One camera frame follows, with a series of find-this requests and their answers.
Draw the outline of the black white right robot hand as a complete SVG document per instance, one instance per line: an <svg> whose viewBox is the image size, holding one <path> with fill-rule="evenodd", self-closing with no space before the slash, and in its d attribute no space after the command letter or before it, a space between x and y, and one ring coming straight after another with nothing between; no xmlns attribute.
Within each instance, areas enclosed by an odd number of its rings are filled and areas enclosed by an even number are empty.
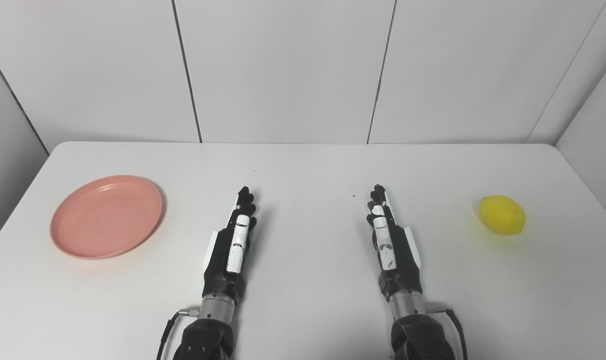
<svg viewBox="0 0 606 360"><path fill-rule="evenodd" d="M383 185L374 186L367 206L367 222L373 228L372 242L381 269L381 294L386 301L397 292L421 296L421 260L412 231L396 223Z"/></svg>

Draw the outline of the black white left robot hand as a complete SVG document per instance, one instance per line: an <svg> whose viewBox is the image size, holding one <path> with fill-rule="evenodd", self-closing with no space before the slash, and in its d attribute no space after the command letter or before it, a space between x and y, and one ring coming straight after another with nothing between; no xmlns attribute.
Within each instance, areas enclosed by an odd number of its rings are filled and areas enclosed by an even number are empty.
<svg viewBox="0 0 606 360"><path fill-rule="evenodd" d="M243 269L252 243L251 233L257 224L257 205L253 201L254 195L249 187L242 187L227 225L215 233L204 270L203 296L215 293L226 296L235 306L244 296L246 281Z"/></svg>

